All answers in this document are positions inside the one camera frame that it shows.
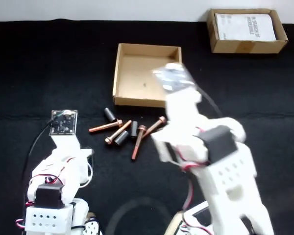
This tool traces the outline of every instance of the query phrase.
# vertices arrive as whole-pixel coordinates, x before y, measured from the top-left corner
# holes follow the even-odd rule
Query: black cylinder
[[[106,118],[109,120],[109,122],[114,122],[117,120],[117,118],[114,116],[114,114],[111,112],[110,109],[105,108],[103,110],[103,112],[104,112],[104,115],[106,116]]]
[[[114,140],[114,143],[118,146],[120,146],[129,136],[129,133],[127,131],[122,131],[121,134],[119,134],[118,137]]]
[[[138,128],[138,122],[133,121],[131,125],[131,137],[137,138],[137,128]]]

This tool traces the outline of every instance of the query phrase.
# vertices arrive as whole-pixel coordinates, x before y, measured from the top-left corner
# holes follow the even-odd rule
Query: circuit board
[[[77,124],[77,110],[52,110],[50,136],[75,135]]]

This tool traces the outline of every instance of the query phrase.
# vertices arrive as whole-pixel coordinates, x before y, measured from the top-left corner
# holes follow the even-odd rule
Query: cardboard box
[[[170,62],[182,62],[180,47],[120,43],[113,84],[114,103],[165,107],[164,91],[152,70]]]
[[[221,14],[269,14],[272,19],[276,41],[240,41],[220,40],[215,13]],[[210,37],[210,46],[213,53],[279,53],[288,43],[288,37],[275,10],[269,9],[211,9],[208,14],[207,26]]]

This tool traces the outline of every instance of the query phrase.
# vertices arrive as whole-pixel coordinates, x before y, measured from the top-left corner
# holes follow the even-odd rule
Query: bolt
[[[143,138],[145,138],[147,135],[149,135],[150,133],[152,133],[158,126],[160,126],[161,124],[165,124],[166,123],[166,118],[164,116],[159,117],[159,120],[156,121],[151,127],[149,127],[145,134],[143,135]]]
[[[139,146],[141,145],[141,141],[142,141],[142,138],[143,138],[143,133],[146,131],[146,127],[141,125],[141,126],[139,126],[138,129],[139,129],[139,133],[138,133],[136,143],[135,143],[135,147],[134,147],[134,151],[133,151],[133,154],[132,154],[132,160],[133,161],[136,160],[137,151],[138,151]]]
[[[122,125],[123,125],[122,120],[117,120],[115,122],[112,122],[112,123],[109,123],[109,124],[106,124],[106,125],[91,128],[91,129],[89,129],[89,133],[101,131],[101,130],[112,128],[112,127],[115,127],[115,126],[121,127]]]
[[[124,131],[130,124],[131,124],[131,120],[129,120],[126,124],[124,124],[119,130],[117,130],[115,133],[113,133],[111,136],[106,137],[104,139],[104,141],[107,144],[112,144],[112,141],[122,132]]]

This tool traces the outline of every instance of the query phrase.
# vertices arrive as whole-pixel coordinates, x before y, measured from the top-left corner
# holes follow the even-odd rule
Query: black fabric surface
[[[212,54],[205,23],[51,22],[0,23],[0,234],[19,234],[20,177],[25,155],[52,109],[78,109],[77,136],[95,150],[95,176],[78,192],[104,229],[130,200],[148,197],[173,216],[187,195],[185,174],[159,161],[150,138],[135,163],[133,143],[107,148],[112,131],[89,135],[106,122],[109,107],[124,120],[151,125],[163,109],[114,107],[112,85],[118,43],[176,45],[198,84],[225,116],[240,121],[258,171],[257,183],[275,233],[294,235],[294,25],[279,55]],[[213,117],[203,102],[200,111]],[[45,133],[29,161],[33,169],[54,144]],[[196,201],[202,201],[201,194]],[[126,214],[117,235],[161,235],[169,221],[157,207]]]

